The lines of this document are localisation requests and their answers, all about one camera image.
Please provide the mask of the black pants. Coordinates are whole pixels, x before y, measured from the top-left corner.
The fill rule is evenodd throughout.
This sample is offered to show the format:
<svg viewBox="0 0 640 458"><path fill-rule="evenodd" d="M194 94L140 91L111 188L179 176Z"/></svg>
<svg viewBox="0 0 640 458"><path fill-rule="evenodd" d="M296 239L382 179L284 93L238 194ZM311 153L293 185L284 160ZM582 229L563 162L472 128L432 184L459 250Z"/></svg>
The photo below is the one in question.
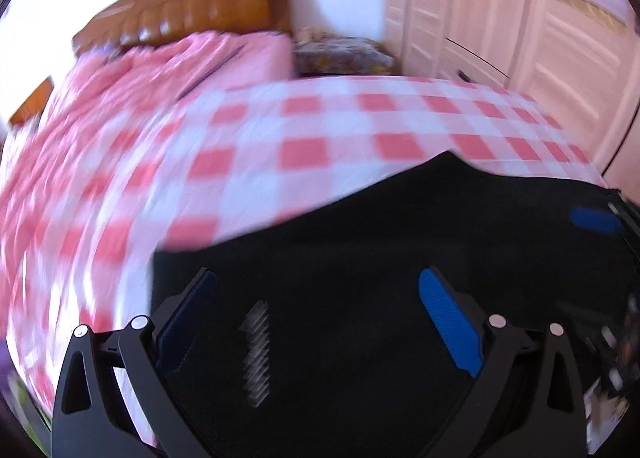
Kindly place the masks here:
<svg viewBox="0 0 640 458"><path fill-rule="evenodd" d="M573 207L625 230L578 229ZM639 231L610 189L440 154L269 229L157 252L154 304L215 276L157 372L213 457L426 457L474 384L419 297L431 267L487 315L565 330L562 303L625 312Z"/></svg>

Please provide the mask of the white wardrobe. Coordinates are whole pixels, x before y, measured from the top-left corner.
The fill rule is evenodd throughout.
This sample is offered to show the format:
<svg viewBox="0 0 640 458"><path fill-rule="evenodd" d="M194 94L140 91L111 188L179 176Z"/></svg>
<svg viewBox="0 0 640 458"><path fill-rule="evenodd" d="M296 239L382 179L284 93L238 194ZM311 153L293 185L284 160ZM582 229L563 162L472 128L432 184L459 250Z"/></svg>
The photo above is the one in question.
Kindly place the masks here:
<svg viewBox="0 0 640 458"><path fill-rule="evenodd" d="M639 101L629 0L385 0L384 20L401 73L526 94L610 168Z"/></svg>

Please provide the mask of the pink checkered bed sheet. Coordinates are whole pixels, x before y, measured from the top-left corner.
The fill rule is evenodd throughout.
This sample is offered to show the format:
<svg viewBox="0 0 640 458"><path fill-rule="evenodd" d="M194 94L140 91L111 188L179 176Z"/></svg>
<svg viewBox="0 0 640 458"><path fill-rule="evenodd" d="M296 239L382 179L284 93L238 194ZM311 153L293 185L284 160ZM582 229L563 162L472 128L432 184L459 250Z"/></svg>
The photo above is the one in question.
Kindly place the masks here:
<svg viewBox="0 0 640 458"><path fill-rule="evenodd" d="M601 174L523 94L416 77L207 90L172 103L113 88L1 163L1 332L45 412L76 326L149 310L160 247L205 247L454 151L523 177Z"/></svg>

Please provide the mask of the far wooden nightstand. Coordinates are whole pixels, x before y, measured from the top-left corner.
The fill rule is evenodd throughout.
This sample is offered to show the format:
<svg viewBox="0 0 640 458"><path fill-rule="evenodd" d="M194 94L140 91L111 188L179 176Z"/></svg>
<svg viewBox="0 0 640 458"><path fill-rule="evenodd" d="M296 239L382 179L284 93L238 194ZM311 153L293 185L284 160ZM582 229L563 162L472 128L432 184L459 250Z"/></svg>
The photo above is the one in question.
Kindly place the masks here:
<svg viewBox="0 0 640 458"><path fill-rule="evenodd" d="M32 119L32 117L39 116L46 108L53 89L52 78L48 77L44 79L41 84L29 94L23 104L17 108L16 112L9 119L9 124L12 127L22 126L28 122L29 119Z"/></svg>

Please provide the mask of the pink quilted comforter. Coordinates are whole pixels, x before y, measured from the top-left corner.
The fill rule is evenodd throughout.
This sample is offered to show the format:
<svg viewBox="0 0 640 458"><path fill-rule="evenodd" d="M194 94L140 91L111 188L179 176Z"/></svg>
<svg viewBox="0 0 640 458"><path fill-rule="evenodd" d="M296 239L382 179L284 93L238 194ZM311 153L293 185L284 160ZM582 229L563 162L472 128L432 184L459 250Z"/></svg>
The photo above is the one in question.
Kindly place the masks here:
<svg viewBox="0 0 640 458"><path fill-rule="evenodd" d="M117 105L174 104L204 90L236 90L294 77L293 41L285 33L194 33L167 46L126 53L89 51L55 87L43 111L9 134L1 158L1 186L36 134L70 123L70 116Z"/></svg>

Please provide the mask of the patterned covered nightstand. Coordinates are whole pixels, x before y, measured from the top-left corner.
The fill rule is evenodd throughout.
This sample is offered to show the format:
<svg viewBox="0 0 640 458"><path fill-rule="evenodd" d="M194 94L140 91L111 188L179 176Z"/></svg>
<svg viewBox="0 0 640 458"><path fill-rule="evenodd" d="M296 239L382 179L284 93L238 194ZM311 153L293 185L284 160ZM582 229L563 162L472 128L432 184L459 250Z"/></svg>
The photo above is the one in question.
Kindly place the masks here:
<svg viewBox="0 0 640 458"><path fill-rule="evenodd" d="M378 42L301 28L294 35L294 66L300 77L393 75L396 60Z"/></svg>

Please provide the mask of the brown wooden headboard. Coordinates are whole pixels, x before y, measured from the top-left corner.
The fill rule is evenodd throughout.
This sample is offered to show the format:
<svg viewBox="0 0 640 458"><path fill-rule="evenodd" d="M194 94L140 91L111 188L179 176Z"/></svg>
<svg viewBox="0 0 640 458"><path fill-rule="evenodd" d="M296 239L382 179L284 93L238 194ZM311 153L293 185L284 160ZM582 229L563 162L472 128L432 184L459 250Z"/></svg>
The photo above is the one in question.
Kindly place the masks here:
<svg viewBox="0 0 640 458"><path fill-rule="evenodd" d="M290 0L118 0L73 36L73 50L159 47L206 30L289 34Z"/></svg>

